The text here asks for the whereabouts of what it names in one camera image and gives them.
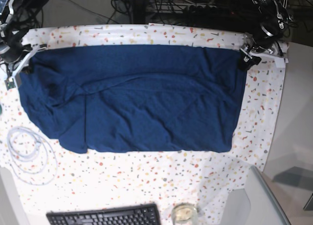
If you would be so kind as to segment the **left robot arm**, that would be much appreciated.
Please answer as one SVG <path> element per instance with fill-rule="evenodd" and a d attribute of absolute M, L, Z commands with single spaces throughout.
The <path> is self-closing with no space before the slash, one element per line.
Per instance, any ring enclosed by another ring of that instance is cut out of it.
<path fill-rule="evenodd" d="M 239 69 L 248 71 L 261 62 L 261 57 L 273 59 L 277 68 L 285 68 L 288 59 L 279 44 L 289 29 L 292 17 L 287 11 L 288 0 L 252 0 L 263 17 L 251 34 L 244 35 L 240 48 Z"/>

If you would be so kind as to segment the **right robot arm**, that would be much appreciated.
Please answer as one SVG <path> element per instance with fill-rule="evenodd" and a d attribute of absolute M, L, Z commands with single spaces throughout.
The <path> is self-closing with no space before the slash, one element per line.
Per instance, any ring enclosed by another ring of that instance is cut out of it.
<path fill-rule="evenodd" d="M 30 29 L 40 28 L 37 15 L 49 0 L 0 0 L 0 68 L 4 69 L 7 90 L 19 88 L 20 73 L 29 74 L 31 58 L 47 49 L 47 44 L 26 44 L 24 36 Z"/>

